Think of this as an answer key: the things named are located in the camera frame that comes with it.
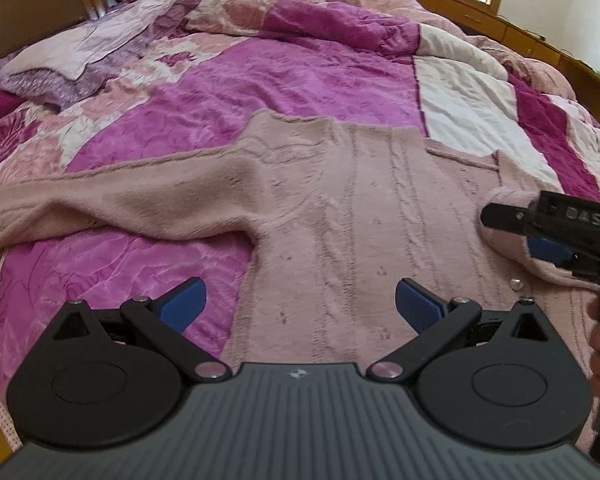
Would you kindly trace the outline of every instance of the sweater sleeve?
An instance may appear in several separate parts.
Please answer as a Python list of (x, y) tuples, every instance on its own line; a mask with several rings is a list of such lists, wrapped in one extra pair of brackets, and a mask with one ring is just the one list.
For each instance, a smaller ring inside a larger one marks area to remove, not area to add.
[(321, 142), (293, 143), (296, 126), (259, 112), (225, 148), (0, 187), (0, 249), (101, 225), (165, 240), (244, 231), (255, 241), (296, 201), (276, 176), (295, 160), (310, 174), (307, 161), (320, 159)]

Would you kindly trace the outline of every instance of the blue gripper pad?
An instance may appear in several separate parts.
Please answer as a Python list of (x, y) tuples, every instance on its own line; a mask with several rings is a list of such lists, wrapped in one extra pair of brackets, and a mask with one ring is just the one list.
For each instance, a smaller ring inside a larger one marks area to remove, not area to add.
[(205, 282), (199, 278), (187, 280), (174, 289), (175, 294), (161, 304), (158, 319), (169, 325), (176, 332), (182, 333), (202, 314), (206, 305)]
[(529, 236), (526, 239), (526, 244), (533, 258), (551, 262), (557, 267), (571, 261), (573, 258), (573, 251), (569, 246), (556, 243), (547, 238)]
[(440, 298), (429, 296), (416, 286), (400, 280), (395, 288), (395, 307), (398, 314), (418, 333), (439, 322), (444, 316)]

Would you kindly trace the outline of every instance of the ribbed gray surface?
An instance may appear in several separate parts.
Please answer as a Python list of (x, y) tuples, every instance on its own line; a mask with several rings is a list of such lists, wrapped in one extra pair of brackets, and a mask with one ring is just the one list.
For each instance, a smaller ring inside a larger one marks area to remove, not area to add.
[(507, 456), (459, 444), (401, 387), (364, 380), (354, 365), (245, 365), (195, 388), (178, 416), (128, 446), (25, 446), (0, 468), (0, 480), (17, 479), (600, 480), (600, 469), (571, 446)]

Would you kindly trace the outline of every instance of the logo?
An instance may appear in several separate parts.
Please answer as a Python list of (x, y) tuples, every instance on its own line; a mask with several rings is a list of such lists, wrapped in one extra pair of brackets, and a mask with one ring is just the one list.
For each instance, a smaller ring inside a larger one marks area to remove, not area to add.
[(309, 372), (307, 372), (306, 370), (302, 370), (302, 368), (298, 368), (298, 370), (290, 372), (289, 375), (292, 376), (294, 379), (298, 379), (299, 381), (300, 379), (307, 377), (307, 375), (309, 375)]
[(600, 226), (600, 213), (592, 213), (585, 209), (579, 211), (578, 209), (569, 206), (567, 208), (567, 218), (570, 220), (578, 220), (585, 224)]

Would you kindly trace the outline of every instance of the white fabric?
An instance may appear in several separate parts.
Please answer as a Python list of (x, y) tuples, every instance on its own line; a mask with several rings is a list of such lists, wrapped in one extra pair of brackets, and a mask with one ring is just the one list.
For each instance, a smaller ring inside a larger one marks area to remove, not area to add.
[(488, 74), (500, 81), (509, 78), (507, 70), (490, 54), (440, 28), (425, 23), (420, 24), (420, 46), (417, 54), (461, 61), (478, 72)]
[(517, 122), (512, 85), (450, 59), (416, 56), (415, 67), (433, 139), (478, 156), (502, 150), (525, 171), (562, 190), (555, 171)]
[(101, 60), (145, 30), (177, 0), (138, 0), (108, 19), (65, 30), (39, 41), (4, 66), (8, 75), (49, 68), (78, 79), (88, 63)]
[(600, 130), (592, 125), (589, 113), (580, 104), (557, 96), (549, 99), (567, 112), (567, 141), (600, 188)]

